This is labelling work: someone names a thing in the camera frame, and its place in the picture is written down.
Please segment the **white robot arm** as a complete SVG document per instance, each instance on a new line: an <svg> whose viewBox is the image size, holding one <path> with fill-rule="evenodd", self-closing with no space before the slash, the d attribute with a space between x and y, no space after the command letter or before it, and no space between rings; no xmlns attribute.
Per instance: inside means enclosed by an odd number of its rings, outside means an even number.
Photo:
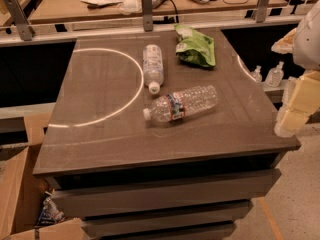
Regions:
<svg viewBox="0 0 320 240"><path fill-rule="evenodd" d="M277 136L292 137L320 108L320 1L271 50L291 53L294 63L305 70L287 82L274 128Z"/></svg>

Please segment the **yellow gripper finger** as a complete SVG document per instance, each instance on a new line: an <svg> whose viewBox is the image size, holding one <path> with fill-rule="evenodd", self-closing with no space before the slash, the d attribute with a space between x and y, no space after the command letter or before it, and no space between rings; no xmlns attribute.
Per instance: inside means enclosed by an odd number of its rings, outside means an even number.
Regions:
<svg viewBox="0 0 320 240"><path fill-rule="evenodd" d="M290 77L282 103L291 112L314 114L320 108L320 72L306 71L299 78Z"/></svg>
<svg viewBox="0 0 320 240"><path fill-rule="evenodd" d="M279 137L289 138L294 136L308 121L308 117L300 112L290 111L282 106L276 117L274 132Z"/></svg>

